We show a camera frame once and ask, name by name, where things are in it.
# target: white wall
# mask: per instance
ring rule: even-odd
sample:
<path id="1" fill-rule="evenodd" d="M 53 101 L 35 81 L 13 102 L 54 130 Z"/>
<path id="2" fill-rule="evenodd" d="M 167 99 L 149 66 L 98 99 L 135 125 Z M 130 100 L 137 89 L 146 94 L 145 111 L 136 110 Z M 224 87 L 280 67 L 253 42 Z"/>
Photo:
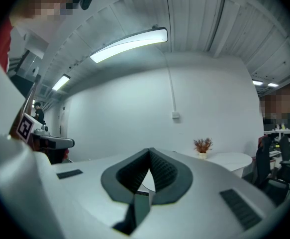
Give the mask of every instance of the white wall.
<path id="1" fill-rule="evenodd" d="M 196 155 L 193 140 L 211 137 L 213 152 L 254 156 L 263 135 L 259 99 L 243 62 L 197 53 L 172 53 L 171 67 L 180 120 L 173 108 L 166 68 L 97 84 L 70 98 L 68 138 L 73 161 L 134 153 L 157 147 Z"/>
<path id="2" fill-rule="evenodd" d="M 24 54 L 26 41 L 20 35 L 17 28 L 14 27 L 11 31 L 11 44 L 9 51 L 9 58 L 20 58 Z"/>
<path id="3" fill-rule="evenodd" d="M 51 136 L 60 136 L 60 109 L 61 104 L 56 104 L 44 113 L 44 120 Z"/>
<path id="4" fill-rule="evenodd" d="M 35 117 L 35 108 L 31 108 L 31 116 L 34 116 Z"/>

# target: red fabric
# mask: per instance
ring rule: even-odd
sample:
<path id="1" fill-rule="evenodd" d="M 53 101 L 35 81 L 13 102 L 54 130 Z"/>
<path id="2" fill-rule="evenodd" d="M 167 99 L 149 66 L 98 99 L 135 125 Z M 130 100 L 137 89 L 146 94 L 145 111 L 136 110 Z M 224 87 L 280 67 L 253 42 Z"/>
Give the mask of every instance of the red fabric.
<path id="1" fill-rule="evenodd" d="M 66 149 L 65 152 L 64 152 L 64 156 L 63 156 L 63 159 L 68 159 L 69 158 L 69 149 Z"/>
<path id="2" fill-rule="evenodd" d="M 8 52 L 11 44 L 11 31 L 13 27 L 10 19 L 7 18 L 0 27 L 0 65 L 4 72 L 7 72 L 7 63 L 9 60 Z"/>
<path id="3" fill-rule="evenodd" d="M 259 141 L 258 141 L 258 148 L 260 148 L 260 147 L 263 146 L 263 144 L 262 144 L 262 139 L 263 139 L 264 137 L 269 137 L 269 136 L 266 134 L 266 135 L 264 135 L 264 136 L 262 136 L 262 137 L 259 138 Z"/>

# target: black chair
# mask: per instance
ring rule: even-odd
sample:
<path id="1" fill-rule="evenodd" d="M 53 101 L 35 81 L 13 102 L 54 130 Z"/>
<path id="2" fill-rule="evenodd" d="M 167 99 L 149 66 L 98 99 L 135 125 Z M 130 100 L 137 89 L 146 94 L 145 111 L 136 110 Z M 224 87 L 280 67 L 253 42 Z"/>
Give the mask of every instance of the black chair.
<path id="1" fill-rule="evenodd" d="M 277 178 L 290 183 L 290 143 L 287 135 L 284 135 L 280 140 L 280 150 L 282 167 L 278 170 Z"/>
<path id="2" fill-rule="evenodd" d="M 287 182 L 268 178 L 270 174 L 270 153 L 271 139 L 264 137 L 263 146 L 256 152 L 256 166 L 258 178 L 256 186 L 263 191 L 276 205 L 280 205 L 286 198 L 290 185 Z"/>

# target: ceiling light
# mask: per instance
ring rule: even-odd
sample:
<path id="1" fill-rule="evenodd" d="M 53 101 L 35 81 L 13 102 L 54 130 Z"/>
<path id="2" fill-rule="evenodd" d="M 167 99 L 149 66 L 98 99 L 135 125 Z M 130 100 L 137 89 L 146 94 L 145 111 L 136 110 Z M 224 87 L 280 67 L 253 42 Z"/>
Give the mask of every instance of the ceiling light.
<path id="1" fill-rule="evenodd" d="M 275 84 L 275 83 L 269 83 L 268 86 L 276 88 L 276 87 L 278 86 L 278 84 Z"/>
<path id="2" fill-rule="evenodd" d="M 260 86 L 260 85 L 262 85 L 262 84 L 263 84 L 263 82 L 259 82 L 259 81 L 253 81 L 253 84 L 254 84 L 254 85 L 258 85 L 258 86 Z"/>
<path id="3" fill-rule="evenodd" d="M 168 41 L 167 29 L 157 27 L 137 34 L 133 34 L 108 45 L 91 56 L 96 63 L 126 50 L 140 46 Z"/>
<path id="4" fill-rule="evenodd" d="M 65 83 L 67 83 L 70 80 L 70 76 L 63 74 L 63 76 L 58 80 L 58 82 L 54 85 L 52 88 L 55 91 L 58 91 L 60 87 L 62 87 Z"/>

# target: white table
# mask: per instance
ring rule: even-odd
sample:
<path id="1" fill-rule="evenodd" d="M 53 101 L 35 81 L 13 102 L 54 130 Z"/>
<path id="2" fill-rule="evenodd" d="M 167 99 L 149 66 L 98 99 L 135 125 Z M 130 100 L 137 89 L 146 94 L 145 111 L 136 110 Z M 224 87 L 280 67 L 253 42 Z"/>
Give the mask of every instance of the white table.
<path id="1" fill-rule="evenodd" d="M 210 153 L 206 161 L 223 166 L 241 178 L 244 167 L 252 163 L 252 157 L 238 152 Z"/>
<path id="2" fill-rule="evenodd" d="M 276 129 L 271 131 L 264 131 L 265 134 L 279 133 L 279 140 L 282 138 L 282 133 L 290 133 L 290 129 Z"/>
<path id="3" fill-rule="evenodd" d="M 195 156 L 193 155 L 188 155 L 188 156 L 199 159 L 198 154 Z M 208 161 L 208 162 L 212 162 L 217 165 L 220 165 L 241 178 L 243 169 L 252 163 L 252 157 L 244 153 L 238 153 L 238 152 L 210 153 L 207 155 L 207 159 L 205 159 L 204 161 Z M 152 191 L 156 191 L 154 178 L 149 170 L 142 184 L 146 188 Z"/>

